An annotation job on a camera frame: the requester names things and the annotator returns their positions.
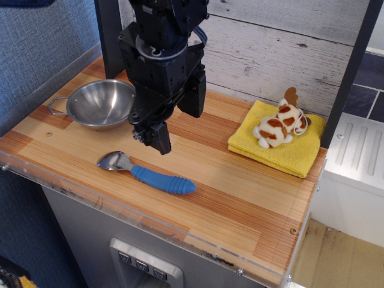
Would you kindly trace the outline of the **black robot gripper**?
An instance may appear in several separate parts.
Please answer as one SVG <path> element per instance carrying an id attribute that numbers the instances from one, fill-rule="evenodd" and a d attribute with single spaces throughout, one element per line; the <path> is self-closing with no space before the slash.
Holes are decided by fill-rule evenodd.
<path id="1" fill-rule="evenodd" d="M 206 34 L 198 26 L 193 33 L 200 38 L 199 44 L 190 46 L 188 37 L 182 37 L 171 49 L 162 49 L 145 43 L 140 32 L 139 24 L 133 22 L 118 37 L 128 79 L 136 89 L 128 119 L 134 124 L 136 140 L 165 155 L 171 143 L 167 123 L 162 121 L 173 108 L 178 106 L 195 118 L 202 115 L 206 74 L 201 60 Z"/>

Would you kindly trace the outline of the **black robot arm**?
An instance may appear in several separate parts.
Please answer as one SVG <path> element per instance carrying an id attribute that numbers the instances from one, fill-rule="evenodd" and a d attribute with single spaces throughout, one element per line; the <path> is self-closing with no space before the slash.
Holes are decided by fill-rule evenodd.
<path id="1" fill-rule="evenodd" d="M 202 64 L 208 40 L 200 24 L 208 1 L 131 1 L 136 19 L 119 47 L 136 94 L 128 120 L 133 136 L 160 154 L 171 151 L 166 121 L 174 108 L 201 116 L 206 96 Z"/>

